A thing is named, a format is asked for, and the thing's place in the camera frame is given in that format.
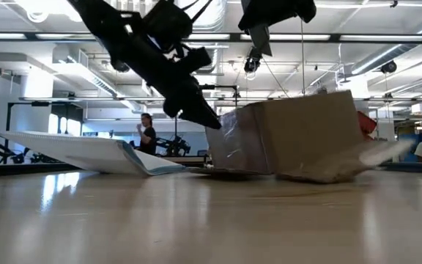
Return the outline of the silver ventilation duct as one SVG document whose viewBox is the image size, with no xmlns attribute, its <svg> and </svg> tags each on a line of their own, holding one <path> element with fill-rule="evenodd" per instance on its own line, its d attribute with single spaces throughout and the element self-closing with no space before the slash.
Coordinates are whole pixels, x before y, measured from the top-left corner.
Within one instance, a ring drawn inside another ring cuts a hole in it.
<svg viewBox="0 0 422 264">
<path fill-rule="evenodd" d="M 189 7 L 185 12 L 190 18 L 193 18 L 195 14 L 208 2 L 210 4 L 205 11 L 196 19 L 193 23 L 193 33 L 204 34 L 204 39 L 210 39 L 215 36 L 216 32 L 220 32 L 223 29 L 225 14 L 226 14 L 226 0 L 176 0 L 175 4 L 179 7 L 186 7 L 195 2 L 192 7 Z M 215 73 L 218 60 L 220 59 L 223 45 L 217 42 L 191 42 L 188 43 L 191 48 L 204 47 L 208 56 L 211 59 L 211 63 L 201 67 L 196 71 L 196 74 L 210 74 Z"/>
</svg>

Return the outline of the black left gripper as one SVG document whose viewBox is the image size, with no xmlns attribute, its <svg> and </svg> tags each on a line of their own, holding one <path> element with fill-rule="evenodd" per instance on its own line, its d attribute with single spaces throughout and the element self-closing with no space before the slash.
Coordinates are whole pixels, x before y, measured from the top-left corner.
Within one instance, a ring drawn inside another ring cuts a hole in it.
<svg viewBox="0 0 422 264">
<path fill-rule="evenodd" d="M 212 60 L 205 48 L 179 45 L 185 53 L 179 59 L 169 59 L 148 38 L 129 36 L 113 41 L 111 61 L 125 65 L 154 87 L 166 99 L 163 111 L 170 118 L 179 118 L 212 129 L 220 129 L 218 115 L 199 90 L 192 73 L 208 66 Z"/>
</svg>

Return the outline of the clear mesh blue-zipper bag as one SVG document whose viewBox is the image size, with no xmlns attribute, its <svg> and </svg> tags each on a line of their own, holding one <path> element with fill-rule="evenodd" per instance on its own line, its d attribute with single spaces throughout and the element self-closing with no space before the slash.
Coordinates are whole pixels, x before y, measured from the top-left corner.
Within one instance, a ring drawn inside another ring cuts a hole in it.
<svg viewBox="0 0 422 264">
<path fill-rule="evenodd" d="M 0 131 L 0 137 L 86 171 L 151 177 L 187 170 L 181 164 L 135 150 L 119 139 L 38 131 Z"/>
</svg>

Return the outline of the black horizontal ceiling bar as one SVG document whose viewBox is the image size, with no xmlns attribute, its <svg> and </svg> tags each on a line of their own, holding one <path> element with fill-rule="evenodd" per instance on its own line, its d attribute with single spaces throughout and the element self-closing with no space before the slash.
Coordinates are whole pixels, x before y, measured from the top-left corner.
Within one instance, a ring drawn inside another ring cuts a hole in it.
<svg viewBox="0 0 422 264">
<path fill-rule="evenodd" d="M 237 85 L 200 84 L 199 90 L 231 89 L 237 91 Z"/>
</svg>

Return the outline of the black metal stand frame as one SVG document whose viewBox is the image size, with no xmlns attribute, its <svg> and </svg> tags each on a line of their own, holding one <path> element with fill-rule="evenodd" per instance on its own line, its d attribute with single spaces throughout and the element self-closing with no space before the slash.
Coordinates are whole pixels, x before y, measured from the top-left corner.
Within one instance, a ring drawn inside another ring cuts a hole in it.
<svg viewBox="0 0 422 264">
<path fill-rule="evenodd" d="M 59 102 L 8 103 L 7 127 L 1 136 L 33 152 L 74 165 L 87 154 L 82 148 L 89 145 L 90 138 L 49 133 L 49 116 L 53 106 L 70 109 L 70 104 Z"/>
</svg>

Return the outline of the taped brown cardboard box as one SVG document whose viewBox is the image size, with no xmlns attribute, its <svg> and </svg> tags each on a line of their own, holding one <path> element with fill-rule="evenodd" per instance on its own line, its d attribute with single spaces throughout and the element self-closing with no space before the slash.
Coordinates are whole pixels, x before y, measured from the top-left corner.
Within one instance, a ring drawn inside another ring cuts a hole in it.
<svg viewBox="0 0 422 264">
<path fill-rule="evenodd" d="M 221 124 L 206 130 L 212 165 L 198 173 L 345 183 L 414 143 L 369 139 L 350 91 L 250 103 Z"/>
</svg>

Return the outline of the background wooden table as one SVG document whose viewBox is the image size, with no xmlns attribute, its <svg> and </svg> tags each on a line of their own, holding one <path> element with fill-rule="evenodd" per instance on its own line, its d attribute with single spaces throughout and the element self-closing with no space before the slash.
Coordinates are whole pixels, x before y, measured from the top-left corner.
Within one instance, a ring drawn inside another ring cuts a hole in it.
<svg viewBox="0 0 422 264">
<path fill-rule="evenodd" d="M 163 159 L 177 164 L 206 164 L 211 162 L 208 156 L 175 156 L 163 157 Z"/>
</svg>

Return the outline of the red storage bin rack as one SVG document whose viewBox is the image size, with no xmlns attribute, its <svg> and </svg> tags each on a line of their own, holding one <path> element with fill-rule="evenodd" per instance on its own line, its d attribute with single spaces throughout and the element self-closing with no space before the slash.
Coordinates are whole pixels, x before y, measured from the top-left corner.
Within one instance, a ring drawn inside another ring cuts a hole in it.
<svg viewBox="0 0 422 264">
<path fill-rule="evenodd" d="M 366 141 L 373 141 L 374 139 L 371 137 L 371 134 L 375 131 L 377 122 L 361 111 L 358 111 L 358 122 L 363 138 Z"/>
</svg>

